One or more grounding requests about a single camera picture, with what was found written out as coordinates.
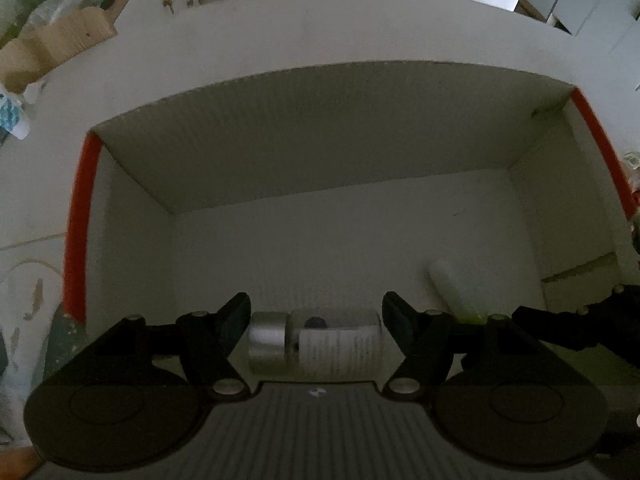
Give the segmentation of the white bottle with green cap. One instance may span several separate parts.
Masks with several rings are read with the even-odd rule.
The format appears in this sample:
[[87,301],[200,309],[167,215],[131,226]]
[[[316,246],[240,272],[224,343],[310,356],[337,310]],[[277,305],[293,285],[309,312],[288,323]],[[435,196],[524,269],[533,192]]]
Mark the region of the white bottle with green cap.
[[485,324],[489,310],[484,275],[468,260],[441,258],[428,268],[439,296],[462,323]]

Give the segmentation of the clear jar with silver lid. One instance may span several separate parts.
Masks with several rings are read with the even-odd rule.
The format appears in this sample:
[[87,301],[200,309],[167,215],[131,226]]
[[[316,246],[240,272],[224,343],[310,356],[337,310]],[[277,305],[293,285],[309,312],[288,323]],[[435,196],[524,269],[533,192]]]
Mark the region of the clear jar with silver lid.
[[255,312],[248,326],[248,365],[256,375],[308,382],[370,380],[382,350],[382,324],[372,309]]

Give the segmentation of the red and white storage box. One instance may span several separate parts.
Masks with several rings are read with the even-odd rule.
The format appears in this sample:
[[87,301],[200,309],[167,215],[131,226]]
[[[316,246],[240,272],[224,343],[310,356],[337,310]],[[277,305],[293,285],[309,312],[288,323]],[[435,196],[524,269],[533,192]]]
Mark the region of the red and white storage box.
[[101,119],[79,157],[68,314],[99,336],[247,292],[257,311],[567,310],[637,284],[634,199],[581,88],[497,66],[338,63]]

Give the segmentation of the brown cardboard box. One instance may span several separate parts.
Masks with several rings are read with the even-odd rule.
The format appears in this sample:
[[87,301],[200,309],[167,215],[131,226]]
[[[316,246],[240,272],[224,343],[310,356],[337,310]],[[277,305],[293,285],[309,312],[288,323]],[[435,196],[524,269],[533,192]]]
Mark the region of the brown cardboard box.
[[9,92],[26,87],[103,41],[117,35],[108,13],[96,6],[25,32],[1,49],[1,83]]

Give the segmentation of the white wall cupboard unit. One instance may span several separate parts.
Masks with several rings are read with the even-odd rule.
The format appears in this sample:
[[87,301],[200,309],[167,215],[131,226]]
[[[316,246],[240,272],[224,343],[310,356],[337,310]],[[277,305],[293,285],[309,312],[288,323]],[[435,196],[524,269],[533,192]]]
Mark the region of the white wall cupboard unit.
[[617,61],[639,65],[639,0],[520,0],[518,7]]

